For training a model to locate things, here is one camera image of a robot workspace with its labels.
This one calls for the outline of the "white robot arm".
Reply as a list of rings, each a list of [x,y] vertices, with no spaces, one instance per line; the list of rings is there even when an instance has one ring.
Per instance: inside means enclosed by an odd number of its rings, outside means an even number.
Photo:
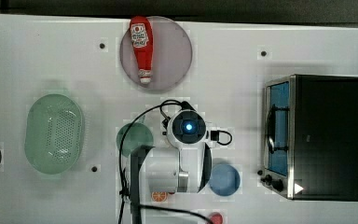
[[[168,121],[166,137],[166,147],[139,146],[127,161],[132,224],[143,224],[141,206],[154,192],[198,193],[211,176],[208,127],[196,110],[177,112]]]

